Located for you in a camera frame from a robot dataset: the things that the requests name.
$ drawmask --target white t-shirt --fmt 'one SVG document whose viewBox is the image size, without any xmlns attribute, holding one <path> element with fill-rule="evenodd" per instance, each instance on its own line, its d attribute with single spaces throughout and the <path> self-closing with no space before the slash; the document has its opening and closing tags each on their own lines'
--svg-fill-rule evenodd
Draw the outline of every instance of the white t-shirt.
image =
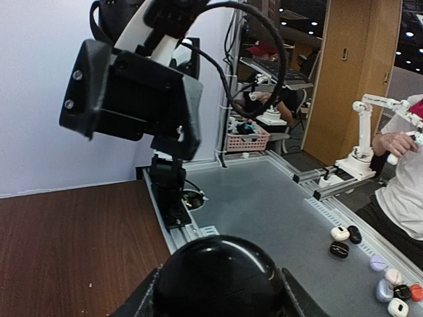
<svg viewBox="0 0 423 317">
<path fill-rule="evenodd" d="M 411 96 L 415 105 L 423 94 Z M 381 133 L 411 132 L 416 128 L 395 115 Z M 385 214 L 414 239 L 423 241 L 423 149 L 409 151 L 398 163 L 396 176 L 386 188 L 376 191 L 376 198 Z"/>
</svg>

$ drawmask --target dark ceiling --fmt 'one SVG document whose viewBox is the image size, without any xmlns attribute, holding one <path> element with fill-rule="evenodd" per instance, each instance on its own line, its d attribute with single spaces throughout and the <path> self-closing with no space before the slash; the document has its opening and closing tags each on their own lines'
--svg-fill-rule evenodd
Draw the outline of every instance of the dark ceiling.
<svg viewBox="0 0 423 317">
<path fill-rule="evenodd" d="M 313 32 L 311 36 L 323 36 L 326 0 L 282 0 L 281 2 L 281 9 L 283 9 L 280 13 L 281 23 L 286 23 L 286 26 L 304 33 Z M 292 19 L 291 12 L 305 18 Z M 423 15 L 423 0 L 403 0 L 403 18 L 395 66 L 423 74 L 423 25 L 416 16 L 418 14 Z"/>
</svg>

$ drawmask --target person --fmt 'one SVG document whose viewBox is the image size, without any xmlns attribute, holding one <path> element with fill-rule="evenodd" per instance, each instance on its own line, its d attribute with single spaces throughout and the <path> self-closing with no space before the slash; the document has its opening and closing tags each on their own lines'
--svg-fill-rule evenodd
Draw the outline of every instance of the person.
<svg viewBox="0 0 423 317">
<path fill-rule="evenodd" d="M 422 107 L 423 94 L 411 96 L 412 112 Z M 375 155 L 400 158 L 396 176 L 376 191 L 357 214 L 423 269 L 423 150 L 406 133 L 416 131 L 395 115 L 373 139 Z"/>
<path fill-rule="evenodd" d="M 272 61 L 277 62 L 279 60 L 279 53 L 276 48 L 273 46 L 265 43 L 265 42 L 257 42 L 254 46 L 249 48 L 249 51 L 252 54 L 253 58 L 258 58 L 264 61 Z M 248 83 L 252 83 L 257 76 L 257 72 L 254 72 L 248 79 Z M 244 110 L 246 112 L 252 112 L 255 108 L 260 106 L 261 104 L 265 104 L 267 100 L 270 98 L 271 92 L 263 92 L 259 94 L 256 98 L 256 101 L 251 101 L 249 94 L 244 93 L 244 103 L 245 107 Z M 293 113 L 297 111 L 297 93 L 295 90 L 291 90 L 289 88 L 284 88 L 282 93 L 279 95 L 276 109 L 280 113 L 280 117 L 282 120 L 287 122 L 288 126 L 292 126 L 295 124 L 295 120 L 293 118 Z"/>
</svg>

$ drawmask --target black glossy dome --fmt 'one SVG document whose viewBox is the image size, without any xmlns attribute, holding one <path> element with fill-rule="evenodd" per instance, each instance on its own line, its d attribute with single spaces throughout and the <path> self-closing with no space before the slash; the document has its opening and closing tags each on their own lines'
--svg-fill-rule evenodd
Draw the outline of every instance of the black glossy dome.
<svg viewBox="0 0 423 317">
<path fill-rule="evenodd" d="M 261 248 L 240 238 L 213 236 L 172 255 L 153 298 L 159 316 L 268 317 L 281 309 L 282 282 Z"/>
</svg>

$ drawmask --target black pants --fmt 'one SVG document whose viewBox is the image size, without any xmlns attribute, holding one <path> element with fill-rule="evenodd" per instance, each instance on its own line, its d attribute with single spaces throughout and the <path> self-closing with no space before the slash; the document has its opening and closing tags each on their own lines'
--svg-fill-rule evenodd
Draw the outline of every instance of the black pants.
<svg viewBox="0 0 423 317">
<path fill-rule="evenodd" d="M 371 203 L 357 211 L 357 215 L 397 247 L 420 269 L 423 269 L 423 241 L 411 238 L 403 229 L 393 223 L 380 208 L 376 196 L 371 196 L 370 200 Z"/>
</svg>

